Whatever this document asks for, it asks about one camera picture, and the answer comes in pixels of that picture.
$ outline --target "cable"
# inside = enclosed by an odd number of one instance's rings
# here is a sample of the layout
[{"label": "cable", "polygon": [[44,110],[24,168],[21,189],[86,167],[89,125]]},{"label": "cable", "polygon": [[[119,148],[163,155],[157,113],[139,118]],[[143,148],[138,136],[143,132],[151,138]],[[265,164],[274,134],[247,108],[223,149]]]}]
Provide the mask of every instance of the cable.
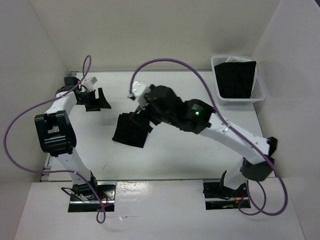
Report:
[{"label": "cable", "polygon": [[72,192],[74,192],[74,191],[73,191],[71,188],[69,188],[69,187],[61,187],[61,190],[62,190],[65,194],[67,194],[67,195],[69,195],[70,197],[73,197],[73,198],[75,198],[75,199],[77,199],[77,200],[79,200],[79,201],[82,202],[82,199],[81,199],[80,197],[78,197],[78,196],[75,195],[74,193],[68,192],[66,189],[71,190]]},{"label": "cable", "polygon": [[262,205],[261,208],[259,208],[259,207],[256,205],[256,203],[255,203],[254,201],[252,201],[252,198],[251,198],[251,196],[250,196],[250,191],[249,191],[249,181],[246,181],[246,188],[247,188],[247,192],[248,192],[248,197],[249,197],[249,199],[251,199],[250,201],[251,201],[252,205],[253,205],[256,209],[258,209],[258,211],[254,212],[254,213],[244,212],[244,211],[242,211],[242,209],[241,209],[241,205],[242,205],[244,202],[248,201],[248,200],[244,200],[244,201],[239,202],[239,204],[238,204],[238,210],[239,210],[241,213],[243,213],[244,215],[247,215],[247,216],[254,216],[254,215],[258,215],[259,213],[263,213],[263,212],[264,212],[263,210],[265,209],[265,206],[266,206],[266,203],[267,203],[267,194],[266,194],[266,191],[265,191],[264,187],[261,185],[260,182],[257,181],[256,183],[259,184],[259,186],[260,186],[260,188],[261,188],[261,190],[262,190],[262,192],[263,192],[263,205]]},{"label": "cable", "polygon": [[[85,65],[86,65],[86,62],[87,60],[89,59],[89,63],[88,63],[88,67],[85,71]],[[58,99],[61,99],[63,98],[64,96],[68,95],[69,93],[71,93],[73,90],[75,90],[82,82],[83,80],[86,78],[89,70],[90,70],[90,67],[91,67],[91,61],[92,61],[92,58],[90,55],[86,56],[85,59],[84,59],[84,62],[83,62],[83,65],[82,65],[82,78],[81,80],[73,87],[71,88],[69,91],[67,91],[66,93],[64,93],[63,95],[59,96],[59,97],[55,97],[55,98],[52,98],[50,100],[47,100],[47,101],[44,101],[44,102],[41,102],[41,103],[38,103],[32,107],[29,107],[28,109],[24,110],[23,112],[19,113],[8,125],[8,127],[6,128],[5,132],[4,132],[4,136],[3,136],[3,148],[4,148],[4,152],[5,154],[7,155],[7,157],[9,158],[9,160],[18,168],[26,171],[26,172],[29,172],[29,173],[33,173],[33,174],[55,174],[55,173],[71,173],[71,174],[76,174],[77,176],[79,176],[87,185],[88,187],[91,189],[91,191],[93,192],[94,196],[96,197],[96,199],[99,201],[100,203],[100,206],[101,206],[101,210],[97,213],[96,215],[96,221],[99,223],[99,224],[103,224],[106,220],[106,210],[105,210],[105,205],[103,204],[102,200],[99,198],[97,192],[95,191],[95,189],[92,187],[92,185],[90,184],[90,182],[88,182],[80,173],[76,172],[76,171],[72,171],[72,170],[54,170],[54,171],[41,171],[41,170],[33,170],[33,169],[29,169],[27,167],[24,167],[22,165],[20,165],[18,162],[16,162],[13,157],[11,156],[11,154],[9,153],[9,150],[8,150],[8,146],[7,146],[7,138],[8,138],[8,134],[9,134],[9,131],[11,129],[11,127],[14,125],[14,123],[20,118],[22,117],[24,114],[28,113],[29,111],[37,108],[37,107],[40,107],[42,105],[45,105],[45,104],[48,104],[48,103],[51,103],[53,101],[56,101]],[[102,211],[103,213],[103,219],[100,221],[99,220],[99,214],[100,212]]]},{"label": "cable", "polygon": [[[150,60],[150,61],[147,61],[145,63],[143,63],[142,65],[140,65],[133,73],[132,75],[132,78],[131,78],[131,82],[130,82],[130,88],[129,88],[129,95],[131,96],[134,96],[133,92],[132,92],[132,86],[133,86],[133,83],[134,83],[134,80],[135,80],[135,77],[137,75],[137,73],[142,69],[144,68],[145,66],[149,65],[149,64],[152,64],[152,63],[157,63],[157,62],[172,62],[172,63],[176,63],[176,64],[180,64],[184,67],[186,67],[187,69],[189,69],[190,71],[192,71],[199,79],[200,81],[202,82],[209,98],[210,98],[210,101],[212,103],[212,106],[214,107],[215,109],[215,112],[216,114],[218,115],[218,117],[220,118],[220,120],[226,125],[226,126],[229,126],[228,122],[224,119],[224,117],[222,116],[222,114],[220,113],[218,107],[217,107],[217,104],[215,103],[215,100],[211,94],[211,91],[208,87],[208,85],[206,84],[205,80],[202,78],[202,76],[197,72],[197,70],[195,70],[192,66],[190,66],[189,64],[183,62],[183,61],[180,61],[180,60],[177,60],[177,59],[172,59],[172,58],[156,58],[156,59],[153,59],[153,60]],[[284,203],[283,203],[283,206],[282,208],[277,211],[277,212],[265,212],[263,211],[263,208],[259,208],[258,206],[256,206],[256,204],[254,203],[254,201],[252,200],[250,194],[249,194],[249,190],[248,190],[248,198],[249,200],[252,202],[252,204],[258,209],[258,212],[259,213],[263,213],[265,215],[268,215],[268,216],[276,216],[276,215],[279,215],[281,214],[287,207],[288,205],[288,192],[287,192],[287,188],[285,186],[285,183],[283,181],[283,179],[281,178],[281,176],[279,175],[276,167],[273,165],[273,163],[269,160],[269,158],[264,155],[264,153],[256,147],[256,145],[251,142],[249,139],[247,139],[243,134],[241,134],[237,129],[235,129],[233,126],[229,126],[229,129],[231,131],[233,131],[236,135],[238,135],[241,139],[243,139],[245,142],[247,142],[253,149],[255,149],[260,155],[261,157],[268,163],[268,165],[271,167],[271,169],[273,170],[275,176],[279,179],[280,181],[280,184],[283,188],[283,193],[284,193]],[[245,215],[251,215],[250,213],[245,213],[245,212],[242,212],[243,214]]]}]

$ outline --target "black cloth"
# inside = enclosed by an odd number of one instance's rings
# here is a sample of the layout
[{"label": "black cloth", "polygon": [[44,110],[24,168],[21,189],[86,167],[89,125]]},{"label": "black cloth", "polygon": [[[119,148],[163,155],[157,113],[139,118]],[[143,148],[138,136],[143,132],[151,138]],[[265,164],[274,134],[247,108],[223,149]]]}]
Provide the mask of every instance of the black cloth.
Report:
[{"label": "black cloth", "polygon": [[115,133],[112,138],[113,141],[126,144],[133,147],[143,148],[148,135],[149,120],[143,117],[139,118],[139,125],[133,122],[130,116],[131,113],[122,113],[118,117]]},{"label": "black cloth", "polygon": [[214,67],[220,96],[225,99],[249,99],[254,82],[255,61],[225,62]]}]

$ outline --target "black joint housing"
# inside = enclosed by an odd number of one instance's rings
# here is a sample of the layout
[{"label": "black joint housing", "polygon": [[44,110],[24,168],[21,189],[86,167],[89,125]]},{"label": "black joint housing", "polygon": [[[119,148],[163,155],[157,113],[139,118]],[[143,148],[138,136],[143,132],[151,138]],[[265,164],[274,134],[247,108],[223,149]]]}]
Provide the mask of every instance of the black joint housing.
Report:
[{"label": "black joint housing", "polygon": [[42,151],[53,157],[72,154],[77,145],[76,134],[65,110],[34,117],[35,128]]},{"label": "black joint housing", "polygon": [[[275,160],[267,156],[272,164],[275,163]],[[252,181],[261,182],[265,180],[269,174],[272,172],[272,168],[266,161],[260,162],[258,164],[252,164],[243,158],[242,167],[240,168],[242,175]]]},{"label": "black joint housing", "polygon": [[[91,172],[89,183],[91,184],[93,189],[95,191],[97,191],[97,187],[98,187],[97,179],[95,178],[95,176],[93,175],[92,172]],[[90,187],[86,183],[80,184],[80,185],[75,184],[72,186],[72,190],[76,195],[83,195],[83,196],[93,195],[92,190],[90,189]]]}]

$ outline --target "white panel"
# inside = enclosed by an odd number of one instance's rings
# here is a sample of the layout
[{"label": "white panel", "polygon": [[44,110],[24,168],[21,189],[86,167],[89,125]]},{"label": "white panel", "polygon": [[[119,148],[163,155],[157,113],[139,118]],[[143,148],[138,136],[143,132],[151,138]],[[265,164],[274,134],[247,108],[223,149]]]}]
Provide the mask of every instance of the white panel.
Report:
[{"label": "white panel", "polygon": [[[210,57],[251,56],[279,0],[30,0],[72,70],[133,70],[160,57],[210,69]],[[149,69],[181,69],[160,63]]]},{"label": "white panel", "polygon": [[[89,73],[89,77],[98,79],[94,86],[103,88],[112,109],[86,112],[85,106],[76,105],[69,116],[77,138],[77,152],[98,180],[220,178],[225,170],[242,159],[241,155],[213,139],[184,132],[165,123],[153,129],[144,148],[112,141],[119,114],[133,112],[138,106],[136,101],[127,98],[132,74]],[[203,71],[200,74],[215,93],[213,73]],[[170,87],[183,101],[200,99],[210,104],[205,88],[192,72],[140,72],[136,80],[147,85]],[[262,135],[253,105],[220,106],[219,109],[233,123],[252,134]],[[51,164],[53,170],[63,169],[54,158]],[[70,177],[65,173],[56,173],[51,174],[49,180],[70,180]]]},{"label": "white panel", "polygon": [[[275,212],[283,191],[275,178],[263,183],[266,210]],[[279,216],[243,216],[237,209],[206,210],[201,180],[118,182],[114,212],[104,224],[95,212],[68,213],[68,182],[33,183],[15,240],[304,240],[289,198]],[[250,183],[253,198],[262,205],[262,192]]]},{"label": "white panel", "polygon": [[15,239],[30,187],[30,182],[0,183],[0,238],[2,240]]},{"label": "white panel", "polygon": [[[2,0],[0,7],[0,138],[9,122],[23,110],[55,96],[66,68],[26,0]],[[41,151],[34,123],[41,107],[13,126],[8,147],[22,165],[41,170]],[[39,175],[15,167],[0,147],[0,182],[32,182]]]},{"label": "white panel", "polygon": [[256,105],[306,240],[320,229],[320,8],[314,0],[282,0],[254,52],[268,96]]}]

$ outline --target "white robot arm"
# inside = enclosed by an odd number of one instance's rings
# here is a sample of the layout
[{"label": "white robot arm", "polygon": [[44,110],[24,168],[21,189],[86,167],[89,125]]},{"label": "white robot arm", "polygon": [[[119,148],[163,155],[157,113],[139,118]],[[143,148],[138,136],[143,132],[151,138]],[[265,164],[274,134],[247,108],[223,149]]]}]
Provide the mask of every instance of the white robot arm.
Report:
[{"label": "white robot arm", "polygon": [[[56,97],[65,94],[77,84],[75,77],[66,77],[65,86],[59,89]],[[85,79],[82,87],[53,102],[52,106],[44,113],[35,116],[34,122],[38,133],[41,149],[55,157],[66,170],[72,170],[81,174],[91,185],[96,188],[97,181],[92,172],[86,168],[77,153],[77,139],[74,129],[69,120],[69,114],[75,105],[85,105],[87,112],[110,109],[102,88],[98,88],[99,98],[96,99],[93,84],[97,82],[95,77]],[[73,191],[77,195],[91,195],[92,192],[83,179],[76,174],[70,173],[73,183]]]},{"label": "white robot arm", "polygon": [[256,136],[228,120],[228,125],[225,125],[215,114],[212,106],[198,99],[183,102],[171,88],[166,86],[147,86],[135,81],[132,91],[139,103],[136,114],[142,113],[155,125],[164,122],[182,131],[214,139],[243,156],[237,166],[222,175],[221,184],[224,187],[236,190],[248,179],[263,181],[271,173],[272,169],[261,155],[229,130],[229,127],[237,129],[255,143],[271,162],[274,162],[271,155],[277,147],[277,139],[274,137]]}]

